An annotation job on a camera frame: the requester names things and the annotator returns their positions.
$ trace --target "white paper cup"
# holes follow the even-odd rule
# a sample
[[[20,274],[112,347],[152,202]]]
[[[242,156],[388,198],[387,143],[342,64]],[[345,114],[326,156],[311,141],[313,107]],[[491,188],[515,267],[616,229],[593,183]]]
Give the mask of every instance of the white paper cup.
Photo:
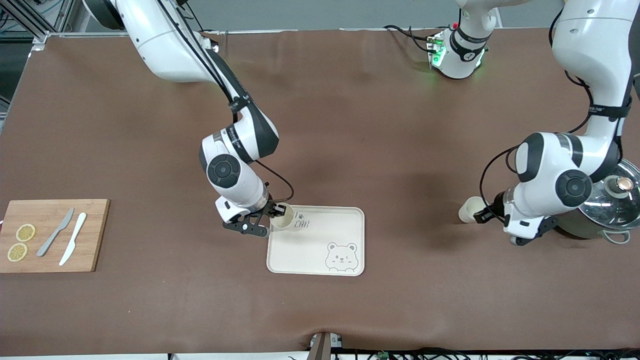
[[[286,208],[284,215],[281,217],[271,218],[271,225],[277,227],[278,229],[284,229],[287,226],[291,225],[293,222],[294,211],[289,204],[286,202],[280,202],[278,205],[282,205]]]
[[[465,201],[464,205],[458,210],[458,217],[462,222],[467,224],[474,224],[474,214],[478,211],[482,211],[485,208],[484,201],[480,196],[473,196]]]

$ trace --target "wooden cutting board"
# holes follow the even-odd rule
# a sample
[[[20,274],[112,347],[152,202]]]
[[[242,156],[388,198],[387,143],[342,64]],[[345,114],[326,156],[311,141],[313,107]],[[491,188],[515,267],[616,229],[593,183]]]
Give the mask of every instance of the wooden cutting board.
[[[70,208],[74,214],[67,227],[60,231],[45,256],[36,256],[38,249],[60,225]],[[0,231],[0,273],[14,272],[91,272],[98,259],[104,222],[107,219],[109,201],[106,199],[69,199],[69,200],[13,200],[4,215],[4,224]],[[86,213],[86,220],[76,238],[76,249],[63,266],[58,263],[67,249],[69,239],[76,226],[80,213]],[[11,262],[7,253],[18,243],[16,231],[24,224],[36,228],[35,236],[27,245],[27,256]]]

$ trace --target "gray knife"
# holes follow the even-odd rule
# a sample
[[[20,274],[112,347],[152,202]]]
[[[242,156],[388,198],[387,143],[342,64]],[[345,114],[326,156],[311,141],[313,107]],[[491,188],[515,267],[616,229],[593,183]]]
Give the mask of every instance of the gray knife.
[[[44,256],[44,254],[47,253],[47,250],[49,250],[49,247],[53,243],[53,240],[56,239],[56,236],[58,235],[58,233],[64,230],[67,227],[67,225],[69,225],[69,222],[71,222],[71,217],[74,216],[74,210],[75,210],[74,208],[69,209],[69,212],[67,213],[65,218],[62,219],[62,222],[60,223],[60,225],[58,225],[58,228],[53,232],[53,234],[51,234],[49,239],[47,239],[47,241],[44,244],[42,244],[42,246],[38,249],[38,252],[36,253],[38,257],[42,257]]]

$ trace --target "bear illustration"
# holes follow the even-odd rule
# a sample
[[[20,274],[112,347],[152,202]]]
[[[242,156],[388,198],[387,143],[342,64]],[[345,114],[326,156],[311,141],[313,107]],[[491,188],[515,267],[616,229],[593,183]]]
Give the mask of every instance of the bear illustration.
[[[347,246],[330,243],[327,246],[329,254],[324,264],[329,268],[329,271],[353,272],[358,267],[358,258],[356,257],[357,248],[354,243],[350,243]]]

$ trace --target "pot lid knob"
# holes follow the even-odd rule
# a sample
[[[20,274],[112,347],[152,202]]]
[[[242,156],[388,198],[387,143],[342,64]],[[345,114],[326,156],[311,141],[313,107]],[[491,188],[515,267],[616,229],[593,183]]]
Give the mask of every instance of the pot lid knob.
[[[616,187],[623,192],[629,192],[634,189],[634,182],[628,177],[619,177],[616,179]]]

